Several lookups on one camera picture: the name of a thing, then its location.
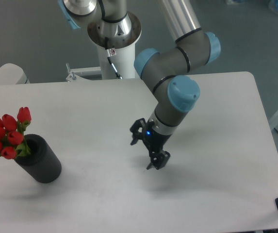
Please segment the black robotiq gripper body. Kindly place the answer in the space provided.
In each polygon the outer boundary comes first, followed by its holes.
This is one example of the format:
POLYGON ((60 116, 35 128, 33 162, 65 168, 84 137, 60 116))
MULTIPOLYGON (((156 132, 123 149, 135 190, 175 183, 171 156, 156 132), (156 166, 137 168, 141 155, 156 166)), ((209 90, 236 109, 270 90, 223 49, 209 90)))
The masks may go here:
POLYGON ((162 153, 163 146, 171 135, 163 135, 153 129, 155 122, 148 121, 143 130, 143 143, 149 151, 150 158, 162 153))

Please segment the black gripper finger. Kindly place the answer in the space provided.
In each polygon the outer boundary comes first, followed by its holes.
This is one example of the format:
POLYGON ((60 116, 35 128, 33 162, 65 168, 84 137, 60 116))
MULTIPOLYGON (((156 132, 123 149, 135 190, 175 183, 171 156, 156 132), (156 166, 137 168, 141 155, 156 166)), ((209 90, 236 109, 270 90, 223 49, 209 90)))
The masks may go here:
POLYGON ((146 121, 144 118, 140 118, 134 122, 134 124, 130 128, 130 132, 132 133, 132 141, 131 145, 134 145, 138 142, 138 140, 142 140, 143 144, 146 145, 144 129, 145 129, 146 121))
POLYGON ((165 167, 166 163, 170 158, 170 153, 164 150, 160 150, 159 152, 149 152, 150 156, 150 163, 146 167, 147 170, 151 169, 152 167, 156 168, 157 170, 165 167))

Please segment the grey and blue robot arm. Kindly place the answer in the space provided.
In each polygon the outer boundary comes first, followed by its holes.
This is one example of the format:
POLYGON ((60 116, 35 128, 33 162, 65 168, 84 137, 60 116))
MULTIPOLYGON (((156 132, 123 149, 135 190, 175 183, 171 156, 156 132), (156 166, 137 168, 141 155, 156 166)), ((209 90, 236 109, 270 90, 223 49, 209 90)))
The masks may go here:
POLYGON ((124 0, 61 0, 58 2, 73 29, 83 28, 98 50, 99 68, 83 74, 100 73, 102 79, 139 77, 157 100, 149 119, 131 126, 132 144, 141 140, 149 152, 149 167, 163 168, 170 153, 166 141, 194 107, 200 96, 198 84, 188 77, 191 70, 214 61, 221 51, 219 39, 204 32, 187 0, 158 2, 175 47, 165 53, 145 49, 135 55, 142 27, 127 10, 124 0))

